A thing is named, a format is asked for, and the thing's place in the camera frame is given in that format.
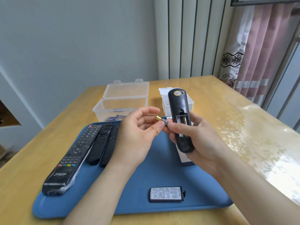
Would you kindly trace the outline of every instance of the yellow sticker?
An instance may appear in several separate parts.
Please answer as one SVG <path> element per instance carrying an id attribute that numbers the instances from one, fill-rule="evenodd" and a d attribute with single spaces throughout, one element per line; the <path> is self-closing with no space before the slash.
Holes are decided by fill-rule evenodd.
<path id="1" fill-rule="evenodd" d="M 181 91 L 174 91 L 174 95 L 180 96 L 181 95 Z"/>

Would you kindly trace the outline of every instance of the left hand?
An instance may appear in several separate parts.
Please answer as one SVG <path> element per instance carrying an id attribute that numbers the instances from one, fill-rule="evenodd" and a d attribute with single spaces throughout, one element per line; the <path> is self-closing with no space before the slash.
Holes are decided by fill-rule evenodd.
<path id="1" fill-rule="evenodd" d="M 122 120 L 114 153 L 109 163 L 121 164 L 133 171 L 144 161 L 154 137 L 163 129 L 164 122 L 155 120 L 157 107 L 143 107 Z"/>

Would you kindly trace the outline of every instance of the hand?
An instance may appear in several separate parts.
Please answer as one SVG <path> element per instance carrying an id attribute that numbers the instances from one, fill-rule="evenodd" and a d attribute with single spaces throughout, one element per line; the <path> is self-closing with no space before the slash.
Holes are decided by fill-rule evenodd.
<path id="1" fill-rule="evenodd" d="M 175 133 L 190 136 L 195 150 L 191 153 L 187 153 L 187 157 L 202 170 L 215 176 L 217 175 L 220 158 L 225 151 L 230 151 L 230 149 L 208 121 L 191 111 L 190 118 L 194 123 L 193 126 L 173 123 L 172 119 L 167 119 L 167 121 L 169 121 L 168 128 L 165 127 L 163 130 L 170 135 L 170 139 L 175 144 Z"/>
<path id="2" fill-rule="evenodd" d="M 144 161 L 154 137 L 163 129 L 164 122 L 155 120 L 157 107 L 143 107 L 127 116 L 120 125 L 111 161 L 135 170 Z"/>

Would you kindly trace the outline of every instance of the forearm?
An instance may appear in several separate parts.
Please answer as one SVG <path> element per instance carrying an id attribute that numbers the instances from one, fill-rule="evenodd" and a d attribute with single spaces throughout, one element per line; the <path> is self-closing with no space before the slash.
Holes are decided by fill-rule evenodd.
<path id="1" fill-rule="evenodd" d="M 109 224 L 132 168 L 110 161 L 63 224 Z"/>
<path id="2" fill-rule="evenodd" d="M 220 160 L 216 180 L 250 224 L 298 224 L 300 207 L 266 181 L 236 154 Z"/>

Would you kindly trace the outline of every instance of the pink curtain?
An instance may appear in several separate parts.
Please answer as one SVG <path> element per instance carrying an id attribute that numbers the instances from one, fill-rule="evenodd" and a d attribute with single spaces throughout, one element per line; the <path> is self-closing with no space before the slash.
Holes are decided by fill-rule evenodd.
<path id="1" fill-rule="evenodd" d="M 261 105 L 294 4 L 257 5 L 235 90 Z"/>

